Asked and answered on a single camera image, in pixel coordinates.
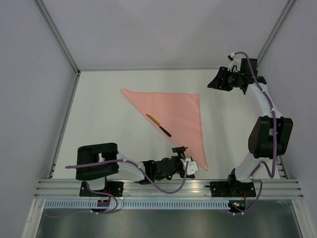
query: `folded pink cloth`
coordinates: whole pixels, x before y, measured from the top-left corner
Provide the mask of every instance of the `folded pink cloth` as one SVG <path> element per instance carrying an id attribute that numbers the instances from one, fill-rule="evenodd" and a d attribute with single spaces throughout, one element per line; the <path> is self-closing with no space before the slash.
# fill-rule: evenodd
<path id="1" fill-rule="evenodd" d="M 136 93 L 121 90 L 133 106 L 176 147 L 185 146 L 186 156 L 208 170 L 203 145 L 199 94 Z M 168 137 L 146 114 L 151 115 L 172 136 Z"/>

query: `black knife handle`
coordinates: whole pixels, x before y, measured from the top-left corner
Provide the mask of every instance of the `black knife handle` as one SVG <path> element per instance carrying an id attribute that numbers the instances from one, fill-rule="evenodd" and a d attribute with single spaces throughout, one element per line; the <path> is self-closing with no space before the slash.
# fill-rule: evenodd
<path id="1" fill-rule="evenodd" d="M 171 136 L 172 136 L 172 135 L 169 134 L 169 132 L 168 132 L 167 130 L 165 130 L 163 127 L 160 126 L 160 129 L 161 129 L 162 131 L 164 131 L 164 133 L 165 133 L 168 137 L 171 137 Z"/>

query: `metal grille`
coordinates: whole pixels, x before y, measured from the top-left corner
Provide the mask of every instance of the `metal grille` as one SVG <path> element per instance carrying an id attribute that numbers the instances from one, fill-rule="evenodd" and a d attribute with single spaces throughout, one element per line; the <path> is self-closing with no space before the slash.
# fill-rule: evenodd
<path id="1" fill-rule="evenodd" d="M 118 209 L 164 209 L 164 210 L 227 210 L 229 200 L 118 200 Z M 45 208 L 87 208 L 101 209 L 97 199 L 47 199 Z M 115 207 L 115 201 L 110 201 L 108 208 Z"/>

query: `cable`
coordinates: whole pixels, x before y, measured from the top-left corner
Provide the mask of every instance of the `cable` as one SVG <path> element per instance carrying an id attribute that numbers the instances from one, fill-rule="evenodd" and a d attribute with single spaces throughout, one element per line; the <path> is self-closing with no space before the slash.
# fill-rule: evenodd
<path id="1" fill-rule="evenodd" d="M 174 193 L 177 193 L 179 192 L 185 182 L 186 182 L 186 177 L 187 177 L 187 168 L 188 168 L 188 161 L 186 162 L 186 166 L 185 166 L 185 174 L 184 174 L 184 179 L 183 179 L 183 182 L 182 184 L 180 185 L 180 187 L 175 190 L 175 191 L 165 191 L 163 189 L 161 189 L 159 186 L 157 186 L 150 178 L 149 176 L 147 176 L 146 172 L 139 168 L 139 165 L 134 163 L 133 161 L 130 161 L 130 160 L 123 160 L 123 159 L 119 159 L 119 160 L 108 160 L 108 161 L 102 161 L 102 162 L 96 162 L 96 163 L 90 163 L 90 164 L 84 164 L 84 165 L 70 165 L 70 166 L 66 166 L 65 168 L 66 169 L 79 169 L 79 168 L 86 168 L 86 167 L 93 167 L 93 166 L 100 166 L 100 165 L 105 165 L 105 164 L 110 164 L 110 163 L 116 163 L 116 162 L 125 162 L 125 163 L 129 163 L 129 164 L 132 164 L 134 165 L 139 171 L 141 171 L 141 173 L 144 175 L 144 177 L 147 178 L 147 180 L 156 188 L 158 189 L 159 191 L 163 192 L 163 193 L 166 193 L 166 194 L 174 194 Z"/>
<path id="2" fill-rule="evenodd" d="M 262 164 L 264 164 L 266 170 L 267 170 L 267 173 L 268 173 L 268 176 L 272 179 L 274 178 L 275 176 L 275 168 L 276 168 L 276 151 L 277 151 L 277 138 L 276 138 L 276 131 L 277 131 L 277 122 L 276 122 L 276 115 L 275 115 L 275 111 L 274 111 L 274 106 L 273 106 L 273 102 L 271 101 L 271 99 L 269 98 L 268 94 L 263 90 L 263 88 L 260 86 L 258 80 L 257 80 L 257 77 L 255 76 L 254 74 L 254 71 L 253 71 L 253 68 L 252 68 L 252 65 L 251 65 L 251 62 L 250 62 L 250 59 L 248 57 L 248 55 L 245 53 L 245 52 L 236 52 L 234 53 L 235 55 L 244 55 L 246 58 L 247 58 L 247 61 L 248 61 L 248 65 L 249 65 L 249 68 L 250 68 L 250 71 L 251 71 L 251 74 L 252 74 L 252 77 L 257 85 L 257 87 L 259 88 L 259 90 L 261 91 L 261 93 L 263 93 L 263 95 L 266 97 L 267 99 L 267 102 L 271 108 L 271 112 L 272 112 L 272 117 L 273 117 L 273 163 L 272 163 L 272 172 L 270 172 L 269 170 L 269 167 L 267 165 L 266 162 L 264 161 L 261 161 Z"/>
<path id="3" fill-rule="evenodd" d="M 118 203 L 118 200 L 116 199 L 115 196 L 111 195 L 110 193 L 106 193 L 106 192 L 93 191 L 93 190 L 91 190 L 91 188 L 90 188 L 90 186 L 89 186 L 88 183 L 86 183 L 86 185 L 87 185 L 87 190 L 88 190 L 89 192 L 92 192 L 92 193 L 95 193 L 95 194 L 106 195 L 106 196 L 111 197 L 111 198 L 113 198 L 113 199 L 115 200 L 115 207 L 114 207 L 113 209 L 111 209 L 110 211 L 93 212 L 93 213 L 95 213 L 95 214 L 109 214 L 109 213 L 115 212 L 115 210 L 116 210 L 116 208 L 118 207 L 118 204 L 119 204 L 119 203 Z M 101 203 L 101 204 L 98 203 L 98 205 L 109 205 L 109 202 L 107 202 L 107 203 Z M 68 213 L 68 214 L 66 214 L 66 215 L 52 216 L 52 215 L 47 214 L 46 209 L 43 210 L 43 214 L 44 214 L 46 217 L 48 217 L 48 218 L 62 218 L 62 217 L 66 217 L 66 216 L 69 216 L 69 215 L 76 215 L 76 214 L 80 214 L 80 213 L 92 213 L 92 211 L 91 211 L 91 210 L 85 210 L 85 211 L 78 211 L 78 212 Z"/>

